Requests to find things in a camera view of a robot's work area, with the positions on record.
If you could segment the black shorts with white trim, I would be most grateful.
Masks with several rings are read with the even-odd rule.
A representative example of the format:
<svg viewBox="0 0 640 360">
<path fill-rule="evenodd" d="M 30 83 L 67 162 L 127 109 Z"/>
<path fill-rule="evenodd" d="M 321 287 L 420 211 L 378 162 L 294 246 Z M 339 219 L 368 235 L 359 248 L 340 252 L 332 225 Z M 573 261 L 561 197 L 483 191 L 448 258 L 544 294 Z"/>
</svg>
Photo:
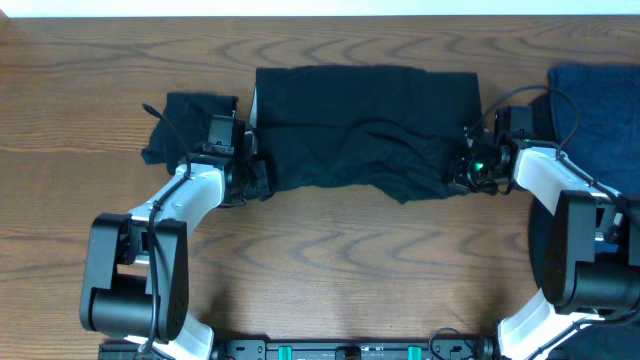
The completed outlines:
<svg viewBox="0 0 640 360">
<path fill-rule="evenodd" d="M 254 106 L 273 191 L 371 185 L 401 204 L 458 195 L 449 164 L 481 115 L 476 73 L 391 65 L 259 68 Z"/>
</svg>

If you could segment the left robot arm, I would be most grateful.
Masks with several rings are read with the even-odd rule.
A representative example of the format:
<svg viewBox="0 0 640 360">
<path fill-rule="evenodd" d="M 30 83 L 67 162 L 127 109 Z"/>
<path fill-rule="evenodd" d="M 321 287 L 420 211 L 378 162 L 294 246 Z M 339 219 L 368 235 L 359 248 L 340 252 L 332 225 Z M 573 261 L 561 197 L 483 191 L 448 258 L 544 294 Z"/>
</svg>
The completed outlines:
<svg viewBox="0 0 640 360">
<path fill-rule="evenodd" d="M 209 359 L 213 329 L 189 312 L 188 239 L 216 208 L 268 188 L 253 129 L 210 135 L 153 197 L 92 223 L 79 319 L 136 344 L 134 358 Z"/>
</svg>

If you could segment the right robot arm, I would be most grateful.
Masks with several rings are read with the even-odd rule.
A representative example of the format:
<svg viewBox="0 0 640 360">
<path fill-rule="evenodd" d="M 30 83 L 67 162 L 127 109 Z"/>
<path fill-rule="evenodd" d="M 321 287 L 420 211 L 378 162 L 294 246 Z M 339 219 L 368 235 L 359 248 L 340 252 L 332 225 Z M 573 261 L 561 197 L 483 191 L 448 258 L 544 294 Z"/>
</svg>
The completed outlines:
<svg viewBox="0 0 640 360">
<path fill-rule="evenodd" d="M 543 284 L 477 359 L 545 359 L 588 328 L 639 319 L 639 203 L 576 166 L 559 144 L 527 133 L 465 132 L 449 167 L 452 187 L 467 193 L 530 192 L 552 216 Z"/>
</svg>

